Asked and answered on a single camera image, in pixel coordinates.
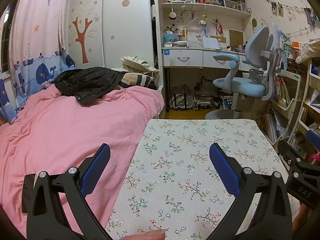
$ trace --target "office chair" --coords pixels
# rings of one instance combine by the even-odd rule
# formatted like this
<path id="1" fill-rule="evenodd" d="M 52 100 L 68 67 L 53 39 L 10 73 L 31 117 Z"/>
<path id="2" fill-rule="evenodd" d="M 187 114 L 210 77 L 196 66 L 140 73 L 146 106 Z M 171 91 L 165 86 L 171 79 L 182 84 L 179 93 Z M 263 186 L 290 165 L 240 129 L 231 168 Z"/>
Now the office chair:
<path id="1" fill-rule="evenodd" d="M 239 96 L 235 110 L 214 110 L 206 114 L 206 119 L 238 119 L 242 95 L 261 98 L 262 101 L 267 101 L 271 98 L 274 94 L 275 69 L 282 52 L 282 49 L 279 47 L 272 48 L 273 43 L 273 34 L 269 33 L 267 26 L 261 26 L 249 39 L 244 50 L 245 59 L 243 60 L 244 63 L 252 67 L 249 70 L 249 79 L 235 77 L 239 69 L 239 55 L 218 53 L 213 56 L 215 60 L 230 61 L 229 66 L 231 68 L 225 78 L 214 80 L 213 85 L 221 88 L 225 93 L 238 93 Z M 268 70 L 267 76 L 264 76 L 263 73 L 266 70 Z M 262 83 L 263 81 L 269 81 L 269 91 L 267 94 L 267 89 Z"/>

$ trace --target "curtain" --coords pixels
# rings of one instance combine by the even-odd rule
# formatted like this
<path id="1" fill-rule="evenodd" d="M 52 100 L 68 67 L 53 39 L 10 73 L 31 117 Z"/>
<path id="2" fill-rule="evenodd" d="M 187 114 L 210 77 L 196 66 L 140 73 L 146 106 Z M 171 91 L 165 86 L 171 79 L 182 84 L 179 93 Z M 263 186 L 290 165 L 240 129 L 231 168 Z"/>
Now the curtain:
<path id="1" fill-rule="evenodd" d="M 7 10 L 4 10 L 4 13 L 2 14 L 0 18 L 0 39 L 2 34 L 2 28 L 4 24 L 4 20 L 8 18 L 8 15 L 6 16 Z M 7 92 L 4 87 L 4 80 L 2 78 L 1 68 L 0 68 L 0 126 L 5 123 L 13 123 L 14 120 L 17 118 L 17 113 L 15 112 L 14 108 L 10 104 L 9 98 L 7 96 Z"/>
<path id="2" fill-rule="evenodd" d="M 67 0 L 19 0 L 9 39 L 9 63 L 19 109 L 61 72 L 75 68 L 66 52 Z"/>

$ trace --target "screw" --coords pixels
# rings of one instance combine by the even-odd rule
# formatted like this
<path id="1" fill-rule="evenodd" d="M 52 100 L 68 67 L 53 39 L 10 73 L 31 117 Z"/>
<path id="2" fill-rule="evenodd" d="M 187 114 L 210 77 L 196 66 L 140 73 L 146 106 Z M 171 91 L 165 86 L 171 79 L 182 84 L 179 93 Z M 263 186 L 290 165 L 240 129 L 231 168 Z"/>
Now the screw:
<path id="1" fill-rule="evenodd" d="M 77 168 L 76 168 L 76 167 L 71 167 L 71 168 L 68 170 L 68 172 L 69 172 L 70 174 L 74 174 L 74 173 L 76 173 L 76 171 L 77 171 Z"/>
<path id="2" fill-rule="evenodd" d="M 251 174 L 252 173 L 252 170 L 250 168 L 244 168 L 243 171 L 244 171 L 245 174 Z"/>
<path id="3" fill-rule="evenodd" d="M 280 172 L 276 171 L 274 174 L 273 174 L 276 178 L 281 178 L 281 174 Z"/>
<path id="4" fill-rule="evenodd" d="M 40 178 L 43 178 L 47 175 L 47 173 L 45 171 L 41 171 L 40 174 L 39 174 L 39 177 Z"/>

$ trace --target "pink bedsheet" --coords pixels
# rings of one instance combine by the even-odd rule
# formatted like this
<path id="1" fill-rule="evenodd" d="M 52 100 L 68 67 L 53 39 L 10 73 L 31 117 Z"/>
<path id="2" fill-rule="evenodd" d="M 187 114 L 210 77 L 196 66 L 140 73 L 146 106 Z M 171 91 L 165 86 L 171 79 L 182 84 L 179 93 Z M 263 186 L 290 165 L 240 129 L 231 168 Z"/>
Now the pink bedsheet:
<path id="1" fill-rule="evenodd" d="M 163 106 L 162 95 L 144 87 L 114 90 L 90 107 L 61 96 L 55 85 L 31 96 L 17 121 L 0 127 L 0 203 L 17 229 L 26 235 L 24 176 L 63 173 L 102 143 L 110 146 L 111 159 L 86 201 L 105 227 L 143 131 Z M 80 232 L 65 197 L 62 204 L 73 230 Z"/>

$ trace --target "wooden floor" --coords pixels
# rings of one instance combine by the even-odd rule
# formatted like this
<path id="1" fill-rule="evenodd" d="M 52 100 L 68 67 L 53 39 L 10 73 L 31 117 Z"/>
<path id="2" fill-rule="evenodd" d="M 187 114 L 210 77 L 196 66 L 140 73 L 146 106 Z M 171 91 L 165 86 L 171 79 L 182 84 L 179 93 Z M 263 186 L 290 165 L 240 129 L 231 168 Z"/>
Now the wooden floor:
<path id="1" fill-rule="evenodd" d="M 205 115 L 212 110 L 200 110 L 196 111 L 186 110 L 186 111 L 174 111 L 170 109 L 168 113 L 165 113 L 165 119 L 174 119 L 174 120 L 203 120 Z"/>

